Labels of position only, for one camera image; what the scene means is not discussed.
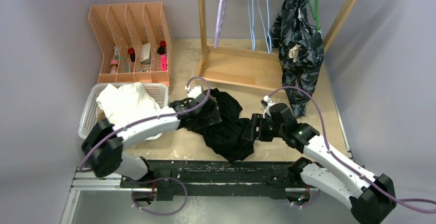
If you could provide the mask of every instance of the wooden table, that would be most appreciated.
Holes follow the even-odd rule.
[[[259,46],[257,48],[262,50],[262,45],[264,45],[264,43],[260,40],[257,41],[259,41]],[[250,49],[251,41],[221,39],[220,45]],[[186,97],[186,82],[190,77],[195,75],[200,57],[200,39],[173,40],[170,101],[181,100]],[[269,77],[281,79],[282,76]],[[251,91],[247,88],[237,89],[237,86],[234,85],[217,86],[217,84],[211,83],[211,87],[218,87],[221,91],[228,92],[238,100],[243,108],[240,115],[241,118],[251,118],[251,114],[263,112],[263,107],[261,106],[260,101],[267,93],[256,92],[254,90]],[[321,68],[314,98],[321,108],[330,144],[340,152],[347,154],[342,128],[333,100],[328,75],[324,66]],[[278,92],[272,99],[276,103],[283,102],[288,104],[284,91]],[[300,118],[299,122],[308,123],[315,129],[321,131],[319,116],[313,103],[307,105],[306,116]],[[254,143],[254,148],[254,154],[250,155],[245,159],[245,161],[295,161],[301,157],[301,154],[297,150],[289,148],[282,139],[278,138],[274,139],[273,142],[256,141]],[[184,129],[165,133],[156,140],[140,143],[127,150],[127,152],[132,155],[144,156],[148,159],[225,160],[222,156],[217,155],[211,148],[208,148],[205,145],[201,135],[188,132]]]

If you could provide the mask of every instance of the hanging garment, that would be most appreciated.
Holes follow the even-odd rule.
[[[212,89],[210,94],[216,98],[222,122],[193,132],[203,135],[206,145],[228,161],[242,161],[255,152],[254,141],[241,139],[250,119],[239,118],[242,107],[229,93]]]
[[[308,0],[285,0],[271,36],[272,46],[279,49],[282,85],[296,86],[313,95],[324,60],[324,46],[321,30],[307,21],[307,5]],[[309,98],[297,90],[286,89],[286,94],[294,116],[304,116]]]

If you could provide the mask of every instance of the peach storage rack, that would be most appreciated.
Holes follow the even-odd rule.
[[[98,83],[162,83],[170,87],[172,44],[162,3],[93,5],[89,22],[103,53]],[[160,41],[167,44],[167,70],[161,70]],[[140,63],[142,45],[150,43],[151,63]],[[117,73],[110,74],[110,62],[118,47],[120,60]],[[134,69],[124,73],[124,62],[130,60],[128,49],[135,49]]]

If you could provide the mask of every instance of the white plastic basket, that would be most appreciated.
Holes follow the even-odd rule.
[[[111,83],[115,87],[120,87],[125,83]],[[97,102],[96,98],[98,95],[106,88],[108,83],[97,84],[95,85],[91,93],[86,100],[85,108],[83,109],[82,118],[79,123],[79,137],[85,139],[94,125],[97,122]],[[151,84],[151,83],[143,83],[146,92],[154,98],[154,100],[159,104],[160,108],[163,108],[168,105],[168,87],[165,84]],[[149,137],[147,140],[158,139],[161,134],[158,134],[154,137]]]

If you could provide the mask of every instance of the wooden clothing rack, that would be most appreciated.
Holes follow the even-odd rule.
[[[332,45],[357,0],[345,0],[325,39],[324,52]],[[197,76],[207,81],[273,91],[282,86],[278,53],[207,45],[205,0],[198,0],[202,57]]]

